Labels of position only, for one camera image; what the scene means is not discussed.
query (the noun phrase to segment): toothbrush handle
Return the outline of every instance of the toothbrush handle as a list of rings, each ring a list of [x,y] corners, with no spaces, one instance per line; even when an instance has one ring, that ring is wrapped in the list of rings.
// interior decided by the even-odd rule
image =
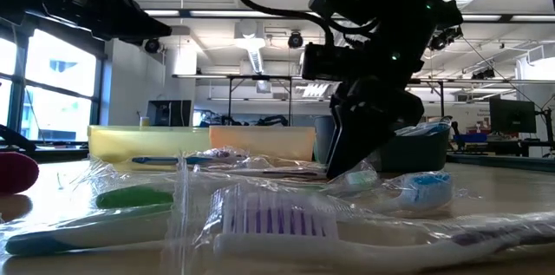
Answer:
[[[265,259],[277,263],[369,268],[374,272],[418,270],[445,265],[443,252],[459,257],[460,246],[450,241],[422,246],[368,246],[342,240],[283,234],[223,233],[214,240],[216,259]]]
[[[168,215],[169,212],[154,213],[138,218],[25,233],[9,238],[6,251],[14,255],[45,255],[161,240],[166,233]]]
[[[365,267],[375,272],[411,272],[457,265],[509,247],[555,242],[554,231],[493,233],[464,232],[449,240],[417,246],[369,246],[311,236],[223,233],[214,240],[213,250],[216,259],[266,259],[343,269]]]

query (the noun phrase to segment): orange plastic container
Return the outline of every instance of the orange plastic container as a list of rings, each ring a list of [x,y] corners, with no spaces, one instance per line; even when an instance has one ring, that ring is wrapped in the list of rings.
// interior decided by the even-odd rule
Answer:
[[[316,130],[303,127],[210,127],[212,148],[233,146],[251,154],[312,161]]]

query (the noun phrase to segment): blue toothbrush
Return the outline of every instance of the blue toothbrush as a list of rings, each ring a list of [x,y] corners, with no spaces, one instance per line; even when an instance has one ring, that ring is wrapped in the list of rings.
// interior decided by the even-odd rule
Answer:
[[[171,205],[137,207],[124,213],[78,219],[52,231],[20,234],[8,239],[6,252],[36,256],[162,240],[170,208]]]
[[[406,174],[401,194],[370,207],[376,213],[394,211],[427,211],[445,206],[453,198],[453,181],[445,172]]]

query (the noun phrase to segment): red object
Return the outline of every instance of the red object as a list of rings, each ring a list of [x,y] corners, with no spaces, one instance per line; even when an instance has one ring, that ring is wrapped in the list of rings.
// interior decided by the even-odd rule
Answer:
[[[38,179],[38,165],[24,154],[0,153],[0,195],[26,191]]]

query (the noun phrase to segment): security camera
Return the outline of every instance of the security camera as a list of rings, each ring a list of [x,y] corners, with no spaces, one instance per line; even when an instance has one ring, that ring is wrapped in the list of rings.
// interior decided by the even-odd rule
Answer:
[[[145,51],[150,54],[158,54],[164,49],[164,46],[158,39],[150,39],[145,43]]]
[[[291,32],[291,36],[289,36],[289,41],[287,42],[287,45],[289,45],[290,49],[298,49],[303,46],[303,37],[301,36],[301,32]]]

